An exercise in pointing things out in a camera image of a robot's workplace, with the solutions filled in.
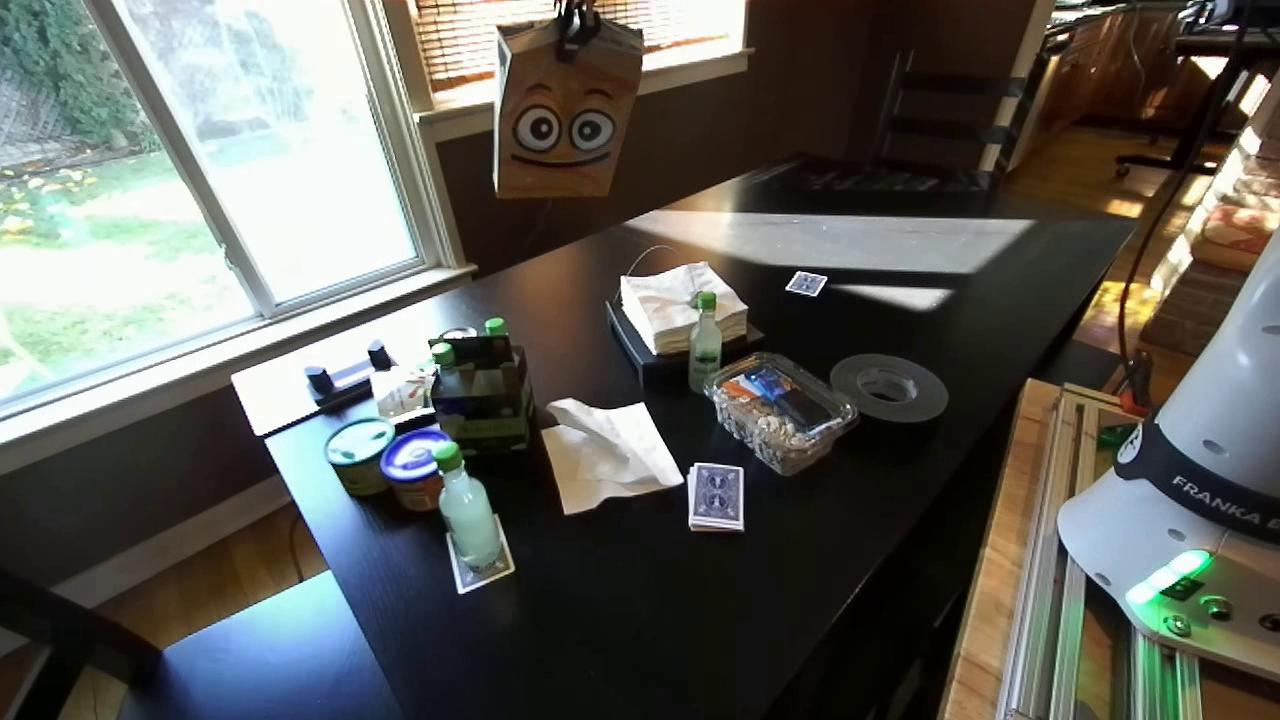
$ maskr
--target tin can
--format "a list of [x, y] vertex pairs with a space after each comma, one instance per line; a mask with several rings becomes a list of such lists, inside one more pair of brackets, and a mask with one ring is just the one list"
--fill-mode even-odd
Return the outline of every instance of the tin can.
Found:
[[379, 455], [398, 440], [398, 429], [367, 416], [336, 429], [326, 445], [332, 471], [345, 482], [348, 495], [388, 491]]
[[438, 512], [440, 506], [440, 467], [438, 447], [447, 440], [440, 423], [399, 434], [383, 455], [379, 477], [407, 512]]

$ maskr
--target card deck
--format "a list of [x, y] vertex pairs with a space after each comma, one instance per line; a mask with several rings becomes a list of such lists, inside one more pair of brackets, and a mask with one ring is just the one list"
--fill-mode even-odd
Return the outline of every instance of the card deck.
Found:
[[828, 289], [828, 275], [822, 275], [822, 271], [798, 271], [794, 282], [788, 282], [788, 292], [794, 297], [822, 297]]
[[745, 531], [745, 467], [693, 465], [690, 467], [690, 530], [693, 531]]
[[485, 583], [495, 583], [495, 582], [503, 582], [503, 575], [516, 574], [516, 558], [511, 558], [511, 543], [510, 543], [503, 523], [495, 523], [495, 541], [502, 541], [502, 558], [492, 561], [492, 568], [471, 574], [471, 568], [455, 558], [453, 531], [443, 531], [447, 568], [453, 568], [453, 588], [455, 588], [461, 598], [470, 598], [470, 593], [475, 593], [475, 588], [485, 588]]

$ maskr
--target dark wooden table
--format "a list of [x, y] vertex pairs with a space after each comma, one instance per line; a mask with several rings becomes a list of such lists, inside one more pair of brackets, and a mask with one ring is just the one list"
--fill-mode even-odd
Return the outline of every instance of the dark wooden table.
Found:
[[[398, 347], [510, 318], [542, 402], [649, 402], [682, 465], [747, 465], [745, 535], [683, 531], [682, 491], [560, 517], [542, 447], [492, 455], [471, 471], [495, 495], [519, 574], [455, 598], [440, 517], [361, 506], [326, 465], [330, 434], [367, 408], [308, 408], [295, 368], [320, 347], [237, 378], [405, 717], [766, 717], [1013, 411], [1129, 236], [1124, 220], [1020, 201], [798, 190], [814, 190], [805, 174], [731, 181], [348, 335], [399, 332], [383, 335]], [[635, 383], [603, 297], [640, 251], [645, 271], [710, 257], [751, 303], [766, 346], [815, 378], [849, 354], [930, 366], [952, 391], [948, 416], [896, 445], [855, 429], [805, 477], [771, 477], [718, 429], [710, 402]], [[794, 269], [873, 297], [798, 302], [780, 292]]]

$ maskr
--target box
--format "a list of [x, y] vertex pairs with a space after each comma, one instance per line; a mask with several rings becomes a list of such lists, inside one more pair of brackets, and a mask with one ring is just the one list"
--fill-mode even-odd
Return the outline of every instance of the box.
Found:
[[710, 381], [718, 420], [776, 477], [824, 460], [855, 423], [854, 402], [776, 354], [751, 354]]

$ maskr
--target green light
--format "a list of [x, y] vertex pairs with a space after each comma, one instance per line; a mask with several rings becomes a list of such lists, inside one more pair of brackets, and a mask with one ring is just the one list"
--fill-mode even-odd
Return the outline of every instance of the green light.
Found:
[[1150, 582], [1131, 583], [1124, 593], [1129, 606], [1150, 606], [1155, 600], [1168, 583], [1207, 568], [1213, 558], [1207, 551], [1182, 551], [1178, 561], [1168, 561], [1163, 568], [1155, 568]]

